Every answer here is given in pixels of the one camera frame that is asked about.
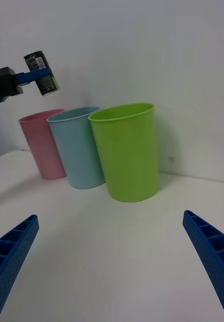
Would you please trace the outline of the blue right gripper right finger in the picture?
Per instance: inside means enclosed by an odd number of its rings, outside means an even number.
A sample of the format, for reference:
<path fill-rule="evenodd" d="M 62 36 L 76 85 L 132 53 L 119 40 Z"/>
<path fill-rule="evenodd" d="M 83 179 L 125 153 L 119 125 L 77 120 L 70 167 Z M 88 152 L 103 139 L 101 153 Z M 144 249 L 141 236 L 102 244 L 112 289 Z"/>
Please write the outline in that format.
<path fill-rule="evenodd" d="M 224 234 L 186 210 L 185 228 L 224 310 Z"/>

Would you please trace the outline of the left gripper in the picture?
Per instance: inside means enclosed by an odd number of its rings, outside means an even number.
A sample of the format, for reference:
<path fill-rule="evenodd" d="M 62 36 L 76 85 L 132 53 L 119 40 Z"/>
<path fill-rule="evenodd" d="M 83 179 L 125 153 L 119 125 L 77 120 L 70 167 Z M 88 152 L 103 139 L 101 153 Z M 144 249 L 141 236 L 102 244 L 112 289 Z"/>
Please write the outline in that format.
<path fill-rule="evenodd" d="M 8 97 L 23 94 L 21 86 L 35 82 L 41 77 L 51 74 L 50 68 L 34 69 L 27 73 L 18 73 L 9 68 L 0 69 L 0 103 Z"/>

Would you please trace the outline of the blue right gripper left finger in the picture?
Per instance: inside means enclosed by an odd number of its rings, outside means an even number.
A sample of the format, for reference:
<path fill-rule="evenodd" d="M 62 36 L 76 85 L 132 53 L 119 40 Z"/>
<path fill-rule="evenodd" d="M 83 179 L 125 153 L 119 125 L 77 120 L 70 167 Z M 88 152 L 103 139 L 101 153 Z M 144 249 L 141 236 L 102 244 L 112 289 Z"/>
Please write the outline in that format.
<path fill-rule="evenodd" d="M 33 214 L 0 238 L 0 313 L 38 230 Z"/>

